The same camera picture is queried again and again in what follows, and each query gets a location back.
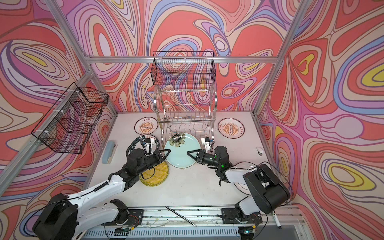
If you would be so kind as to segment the yellow woven pattern plate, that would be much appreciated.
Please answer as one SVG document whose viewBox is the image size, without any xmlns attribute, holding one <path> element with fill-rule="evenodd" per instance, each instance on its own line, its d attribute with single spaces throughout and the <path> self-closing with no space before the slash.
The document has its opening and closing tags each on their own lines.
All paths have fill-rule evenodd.
<svg viewBox="0 0 384 240">
<path fill-rule="evenodd" d="M 169 171 L 168 163 L 163 162 L 142 173 L 140 175 L 140 181 L 147 187 L 159 186 L 167 179 Z"/>
</svg>

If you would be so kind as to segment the light green flower plate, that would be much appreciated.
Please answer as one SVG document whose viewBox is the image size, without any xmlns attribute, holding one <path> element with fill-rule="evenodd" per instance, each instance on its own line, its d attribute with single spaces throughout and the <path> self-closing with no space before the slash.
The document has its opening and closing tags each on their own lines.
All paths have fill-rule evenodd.
<svg viewBox="0 0 384 240">
<path fill-rule="evenodd" d="M 167 157 L 167 162 L 179 169 L 189 168 L 196 162 L 187 155 L 187 151 L 199 150 L 201 145 L 197 138 L 188 133 L 177 133 L 172 135 L 165 149 L 170 149 L 171 153 Z"/>
</svg>

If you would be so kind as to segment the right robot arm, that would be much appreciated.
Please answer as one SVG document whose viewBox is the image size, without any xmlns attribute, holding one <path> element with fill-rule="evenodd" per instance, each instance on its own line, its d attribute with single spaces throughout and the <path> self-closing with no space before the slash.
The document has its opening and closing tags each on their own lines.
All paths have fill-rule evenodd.
<svg viewBox="0 0 384 240">
<path fill-rule="evenodd" d="M 200 165 L 212 167 L 221 182 L 245 185 L 250 195 L 234 205 L 222 208 L 218 215 L 224 224 L 245 224 L 257 214 L 268 215 L 291 198 L 290 191 L 265 164 L 250 169 L 236 168 L 229 159 L 227 148 L 218 146 L 214 154 L 205 150 L 188 151 L 187 155 Z"/>
</svg>

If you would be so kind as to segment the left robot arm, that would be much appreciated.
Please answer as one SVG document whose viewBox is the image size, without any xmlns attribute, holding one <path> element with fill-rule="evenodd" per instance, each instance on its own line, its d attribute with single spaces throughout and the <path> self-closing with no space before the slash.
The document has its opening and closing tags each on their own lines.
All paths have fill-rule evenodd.
<svg viewBox="0 0 384 240">
<path fill-rule="evenodd" d="M 33 232 L 40 240 L 71 240 L 100 224 L 124 225 L 130 214 L 122 201 L 98 204 L 134 186 L 142 173 L 163 163 L 170 152 L 155 150 L 147 156 L 144 150 L 135 149 L 123 167 L 104 182 L 68 196 L 55 195 L 34 223 Z"/>
</svg>

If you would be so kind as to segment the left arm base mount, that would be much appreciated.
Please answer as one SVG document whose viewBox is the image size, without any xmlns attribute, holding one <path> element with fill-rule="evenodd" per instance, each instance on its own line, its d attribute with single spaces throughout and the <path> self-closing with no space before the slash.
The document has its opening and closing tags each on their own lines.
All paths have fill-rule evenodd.
<svg viewBox="0 0 384 240">
<path fill-rule="evenodd" d="M 117 222 L 106 222 L 102 226 L 137 227 L 142 224 L 143 215 L 144 209 L 128 209 L 126 213 L 118 214 Z"/>
</svg>

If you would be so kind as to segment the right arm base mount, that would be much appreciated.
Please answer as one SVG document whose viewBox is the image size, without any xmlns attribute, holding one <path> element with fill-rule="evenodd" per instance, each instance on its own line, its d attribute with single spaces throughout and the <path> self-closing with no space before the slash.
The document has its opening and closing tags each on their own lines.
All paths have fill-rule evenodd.
<svg viewBox="0 0 384 240">
<path fill-rule="evenodd" d="M 260 212 L 255 212 L 250 215 L 245 215 L 241 210 L 236 208 L 222 208 L 221 214 L 218 215 L 224 224 L 253 224 L 258 226 L 263 223 Z"/>
</svg>

